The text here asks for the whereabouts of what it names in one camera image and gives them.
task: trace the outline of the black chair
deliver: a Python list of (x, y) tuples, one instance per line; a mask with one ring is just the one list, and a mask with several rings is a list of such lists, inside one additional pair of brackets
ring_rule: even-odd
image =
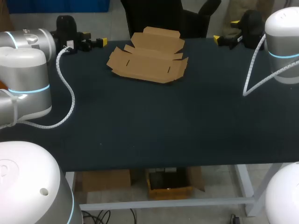
[(207, 0), (198, 13), (183, 9), (181, 0), (121, 0), (130, 36), (147, 26), (178, 30), (181, 38), (206, 37), (210, 17), (221, 0)]

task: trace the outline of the black table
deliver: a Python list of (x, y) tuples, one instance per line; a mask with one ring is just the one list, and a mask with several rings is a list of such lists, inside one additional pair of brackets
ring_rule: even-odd
[[(273, 79), (243, 97), (253, 50), (186, 40), (184, 78), (163, 85), (111, 72), (110, 53), (126, 43), (63, 56), (62, 74), (76, 95), (74, 113), (51, 130), (21, 124), (3, 129), (0, 141), (36, 143), (63, 171), (299, 160), (299, 86)], [(249, 87), (269, 74), (262, 51)], [(35, 120), (43, 125), (60, 121), (71, 104), (54, 64), (49, 77), (52, 111)]]

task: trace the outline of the gray floor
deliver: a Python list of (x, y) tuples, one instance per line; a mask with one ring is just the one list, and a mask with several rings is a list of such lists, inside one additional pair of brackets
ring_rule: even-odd
[[(254, 189), (258, 187), (270, 165), (247, 165)], [(233, 166), (205, 166), (202, 167), (202, 173), (206, 192), (195, 190), (194, 197), (241, 196)], [(148, 200), (145, 181), (133, 184), (130, 189), (89, 192), (87, 195), (77, 192), (75, 195), (80, 203), (86, 203), (86, 201), (87, 203), (107, 203)], [(269, 224), (264, 211), (257, 217), (246, 217), (243, 205), (136, 209), (135, 212), (138, 224), (229, 224), (232, 213), (241, 217), (241, 224)], [(132, 224), (133, 217), (129, 210), (113, 210), (109, 223)]]

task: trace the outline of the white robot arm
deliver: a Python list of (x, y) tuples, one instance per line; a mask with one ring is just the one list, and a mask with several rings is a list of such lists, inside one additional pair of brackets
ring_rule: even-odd
[[(269, 81), (273, 77), (284, 84), (299, 83), (299, 7), (281, 9), (273, 13), (266, 21), (265, 32), (259, 42), (249, 66), (244, 85), (243, 96)], [(265, 49), (269, 53), (271, 71), (268, 77), (247, 90), (256, 55), (266, 39)]]
[(299, 223), (299, 162), (273, 176), (266, 190), (265, 209), (270, 224)]
[(16, 123), (49, 129), (68, 119), (75, 105), (75, 96), (59, 68), (59, 59), (66, 51), (67, 48), (58, 54), (56, 67), (71, 93), (71, 109), (55, 125), (37, 125), (26, 120), (45, 116), (52, 108), (47, 63), (56, 57), (53, 37), (45, 29), (0, 33), (0, 81), (8, 87), (8, 90), (0, 90), (0, 129)]
[(0, 143), (1, 224), (83, 224), (56, 160), (29, 142)]
[(0, 80), (8, 91), (0, 91), (0, 126), (18, 120), (42, 117), (51, 111), (50, 84), (45, 54), (38, 49), (0, 48)]

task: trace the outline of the cardboard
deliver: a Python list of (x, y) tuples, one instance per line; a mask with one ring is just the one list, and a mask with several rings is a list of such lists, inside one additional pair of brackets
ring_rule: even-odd
[(185, 41), (174, 30), (146, 27), (143, 33), (134, 33), (131, 41), (134, 47), (118, 47), (111, 53), (107, 65), (112, 72), (129, 77), (168, 83), (184, 75), (188, 58), (181, 60), (183, 53), (176, 54)]
[(130, 170), (105, 170), (82, 172), (84, 192), (101, 191), (131, 186)]
[(157, 169), (146, 170), (146, 181), (148, 185), (149, 198), (154, 200), (181, 200), (192, 196), (193, 188), (205, 191), (205, 183), (202, 178), (201, 167), (187, 167), (189, 186), (181, 188), (152, 189), (150, 183), (150, 173), (159, 172)]
[(0, 32), (14, 31), (5, 0), (0, 0)]

